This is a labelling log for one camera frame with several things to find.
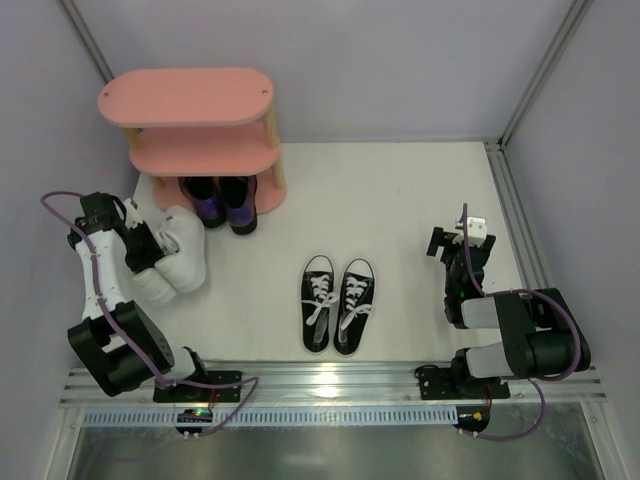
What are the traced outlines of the black canvas sneaker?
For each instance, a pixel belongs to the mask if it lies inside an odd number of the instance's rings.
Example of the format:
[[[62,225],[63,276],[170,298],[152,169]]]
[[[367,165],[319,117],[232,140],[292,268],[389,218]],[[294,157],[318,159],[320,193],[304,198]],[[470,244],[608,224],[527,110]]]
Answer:
[[[342,356],[359,349],[374,308],[375,274],[369,261],[359,258],[346,267],[339,292],[339,308],[333,345]]]
[[[334,291],[335,271],[328,256],[316,255],[304,267],[300,283],[302,341],[313,354],[323,352],[329,342],[329,317],[338,301]]]

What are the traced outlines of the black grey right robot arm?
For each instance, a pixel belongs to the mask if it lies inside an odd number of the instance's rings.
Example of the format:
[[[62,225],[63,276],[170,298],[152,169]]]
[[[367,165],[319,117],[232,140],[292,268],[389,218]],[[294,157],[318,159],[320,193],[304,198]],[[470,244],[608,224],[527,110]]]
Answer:
[[[420,367],[421,397],[482,399],[510,396],[507,378],[551,379],[591,367],[590,346],[556,288],[481,294],[496,237],[464,244],[463,235],[435,227],[426,254],[445,267],[444,312],[457,329],[495,329],[500,341],[456,351],[448,367]]]

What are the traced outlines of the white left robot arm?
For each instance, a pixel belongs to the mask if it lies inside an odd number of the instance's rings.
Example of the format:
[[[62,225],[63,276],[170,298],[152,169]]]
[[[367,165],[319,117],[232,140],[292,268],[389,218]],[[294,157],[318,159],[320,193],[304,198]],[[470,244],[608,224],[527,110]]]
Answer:
[[[96,192],[80,199],[82,216],[68,242],[80,257],[86,300],[67,338],[103,392],[111,397],[156,379],[161,389],[203,381],[204,365],[189,347],[173,348],[136,302],[167,304],[206,279],[205,228],[182,206],[152,229],[131,199]]]

